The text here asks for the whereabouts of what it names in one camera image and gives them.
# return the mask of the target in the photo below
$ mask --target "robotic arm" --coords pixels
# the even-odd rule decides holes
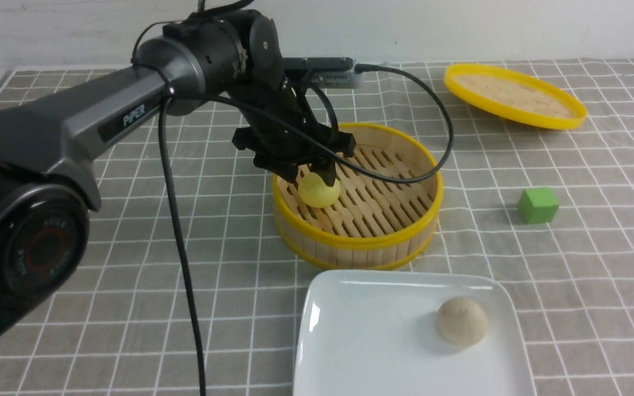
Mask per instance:
[[[183,116],[223,92],[299,128],[334,152],[353,155],[352,135],[320,124],[304,81],[314,68],[286,70],[272,20],[256,10],[163,26],[138,47],[135,65],[25,105],[0,111],[0,335],[73,273],[88,240],[88,210],[101,198],[92,163],[159,112]],[[336,60],[335,70],[349,68]],[[232,142],[256,153],[254,164],[294,182],[307,164],[328,185],[334,161],[298,135],[243,112],[248,128]]]

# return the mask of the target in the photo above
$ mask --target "white wall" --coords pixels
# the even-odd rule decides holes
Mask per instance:
[[[209,0],[209,5],[219,1]],[[195,0],[0,0],[0,66],[126,63]],[[634,0],[257,0],[284,55],[361,61],[634,57]]]

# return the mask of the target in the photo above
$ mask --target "square plate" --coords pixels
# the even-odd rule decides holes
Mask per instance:
[[[477,301],[490,329],[456,348],[436,328],[456,296]],[[295,363],[294,396],[531,396],[533,376],[506,290],[488,278],[334,270],[310,284]]]

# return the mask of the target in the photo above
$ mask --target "bamboo steamer lid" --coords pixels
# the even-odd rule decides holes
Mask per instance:
[[[584,105],[569,93],[529,75],[494,66],[450,66],[445,85],[470,105],[540,128],[578,128],[587,116]]]

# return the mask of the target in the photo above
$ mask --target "dough ball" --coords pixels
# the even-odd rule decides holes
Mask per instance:
[[[488,332],[488,318],[473,299],[453,298],[440,307],[437,329],[449,343],[470,347],[483,340]]]
[[[327,208],[339,199],[341,188],[339,180],[334,180],[332,187],[327,187],[317,173],[308,173],[297,185],[297,194],[307,206]]]

